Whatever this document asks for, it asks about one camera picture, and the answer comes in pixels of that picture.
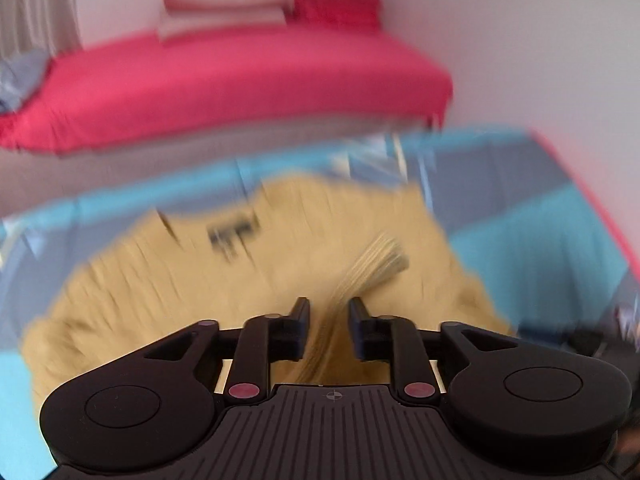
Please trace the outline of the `red bed cover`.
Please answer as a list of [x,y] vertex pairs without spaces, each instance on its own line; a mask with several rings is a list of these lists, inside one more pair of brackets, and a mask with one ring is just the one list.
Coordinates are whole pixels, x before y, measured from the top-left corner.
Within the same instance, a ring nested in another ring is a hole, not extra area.
[[1,144],[65,154],[324,114],[441,122],[453,94],[442,66],[382,32],[144,35],[55,58],[35,95],[2,117]]

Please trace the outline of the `yellow cable-knit sweater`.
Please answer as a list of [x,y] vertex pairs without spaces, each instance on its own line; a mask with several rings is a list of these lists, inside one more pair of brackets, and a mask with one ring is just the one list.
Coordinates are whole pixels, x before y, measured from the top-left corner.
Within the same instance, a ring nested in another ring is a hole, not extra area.
[[360,363],[352,352],[352,297],[424,330],[456,321],[509,331],[416,185],[286,177],[238,206],[184,217],[151,212],[78,266],[23,337],[32,400],[41,405],[63,382],[198,321],[239,327],[285,314],[300,297],[311,310],[305,354],[276,365],[276,382],[386,381],[383,364]]

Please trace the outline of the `blue grey patterned bedsheet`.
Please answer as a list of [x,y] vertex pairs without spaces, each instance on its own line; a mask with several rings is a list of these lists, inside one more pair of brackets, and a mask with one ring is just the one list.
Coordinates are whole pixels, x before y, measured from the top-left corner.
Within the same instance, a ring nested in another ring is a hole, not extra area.
[[17,344],[70,271],[145,211],[224,206],[249,196],[263,180],[293,171],[386,188],[418,184],[462,262],[516,325],[600,322],[613,328],[616,307],[638,310],[638,259],[551,146],[531,133],[379,133],[199,162],[124,185],[100,182],[1,222],[3,478],[40,479],[54,466]]

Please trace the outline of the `light blue crumpled cloth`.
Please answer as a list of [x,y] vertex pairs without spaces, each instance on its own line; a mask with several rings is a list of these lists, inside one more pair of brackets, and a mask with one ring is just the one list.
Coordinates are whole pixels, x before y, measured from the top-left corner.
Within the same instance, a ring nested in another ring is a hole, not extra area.
[[34,49],[1,60],[1,114],[15,113],[39,89],[46,76],[50,55]]

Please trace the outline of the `beige folded pillow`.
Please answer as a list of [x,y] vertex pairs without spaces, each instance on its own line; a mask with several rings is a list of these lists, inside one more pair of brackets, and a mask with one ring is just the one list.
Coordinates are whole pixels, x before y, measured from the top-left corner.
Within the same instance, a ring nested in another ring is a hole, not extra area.
[[163,0],[157,25],[167,41],[213,30],[284,26],[294,0]]

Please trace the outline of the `red crumpled blanket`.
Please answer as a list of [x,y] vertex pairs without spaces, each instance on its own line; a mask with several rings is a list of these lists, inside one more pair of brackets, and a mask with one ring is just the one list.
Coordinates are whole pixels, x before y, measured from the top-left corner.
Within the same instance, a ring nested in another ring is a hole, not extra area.
[[382,0],[294,0],[291,20],[334,29],[377,32]]

